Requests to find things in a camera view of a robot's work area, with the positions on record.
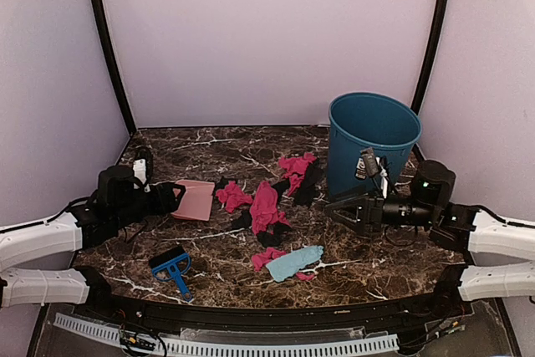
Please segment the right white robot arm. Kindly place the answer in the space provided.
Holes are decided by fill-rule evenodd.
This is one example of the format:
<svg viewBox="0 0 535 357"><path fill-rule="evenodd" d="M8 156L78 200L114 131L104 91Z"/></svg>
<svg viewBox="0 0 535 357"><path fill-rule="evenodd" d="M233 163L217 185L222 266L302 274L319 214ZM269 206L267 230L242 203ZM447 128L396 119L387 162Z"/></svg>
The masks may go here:
<svg viewBox="0 0 535 357"><path fill-rule="evenodd" d="M462 254L437 280L426 310L445 318L459 302L534 297L534 224L513 221L481 205L451 202L456 175L439 161L422 161L408 196L375 191L328 204L326 214L355 232L367 225L423 228L437 246Z"/></svg>

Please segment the blue hand brush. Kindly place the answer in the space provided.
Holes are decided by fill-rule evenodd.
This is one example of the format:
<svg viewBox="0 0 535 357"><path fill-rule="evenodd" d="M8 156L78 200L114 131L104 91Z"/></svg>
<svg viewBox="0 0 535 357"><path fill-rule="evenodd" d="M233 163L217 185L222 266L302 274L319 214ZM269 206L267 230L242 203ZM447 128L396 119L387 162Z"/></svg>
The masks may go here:
<svg viewBox="0 0 535 357"><path fill-rule="evenodd" d="M191 257L183 246L173 247L148 261L152 276L159 282L174 282L186 302L191 302L193 296L187 287L183 276L191 268Z"/></svg>

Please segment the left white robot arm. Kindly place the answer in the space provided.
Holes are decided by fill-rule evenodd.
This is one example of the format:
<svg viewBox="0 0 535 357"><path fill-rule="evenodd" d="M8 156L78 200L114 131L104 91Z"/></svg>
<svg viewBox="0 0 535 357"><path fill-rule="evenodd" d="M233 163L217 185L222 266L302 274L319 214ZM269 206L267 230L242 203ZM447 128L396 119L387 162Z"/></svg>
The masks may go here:
<svg viewBox="0 0 535 357"><path fill-rule="evenodd" d="M23 269L24 263L62 252L97 247L120 230L147 217L175 212L186 187L151 185L146 173L128 166L101 171L91 196L71 201L58 214L1 230L1 306L85 304L100 320L118 313L110 285L92 267L67 270Z"/></svg>

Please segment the pink plastic dustpan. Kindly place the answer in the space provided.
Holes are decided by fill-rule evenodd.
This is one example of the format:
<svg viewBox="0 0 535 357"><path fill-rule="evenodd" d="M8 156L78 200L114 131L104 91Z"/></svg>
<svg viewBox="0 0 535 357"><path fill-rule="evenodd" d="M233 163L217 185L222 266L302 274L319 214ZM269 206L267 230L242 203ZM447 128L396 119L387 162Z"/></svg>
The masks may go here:
<svg viewBox="0 0 535 357"><path fill-rule="evenodd" d="M210 219L215 183L211 181L179 180L177 185L186 188L174 218L207 222Z"/></svg>

